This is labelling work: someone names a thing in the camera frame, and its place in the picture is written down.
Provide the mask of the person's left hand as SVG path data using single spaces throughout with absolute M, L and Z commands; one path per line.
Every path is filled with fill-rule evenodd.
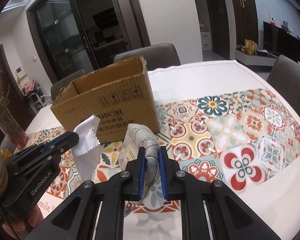
M 43 219 L 44 219 L 43 214 L 39 206 L 36 205 L 31 211 L 29 217 L 27 218 L 27 221 L 30 226 L 35 228 Z M 10 224 L 13 230 L 17 233 L 18 237 L 21 238 L 20 232 L 23 232 L 25 230 L 25 224 L 23 223 L 23 221 L 11 218 Z M 13 230 L 10 228 L 10 226 L 7 223 L 4 223 L 2 225 L 2 228 L 10 237 L 12 237 L 13 239 L 17 239 L 15 234 L 13 233 Z

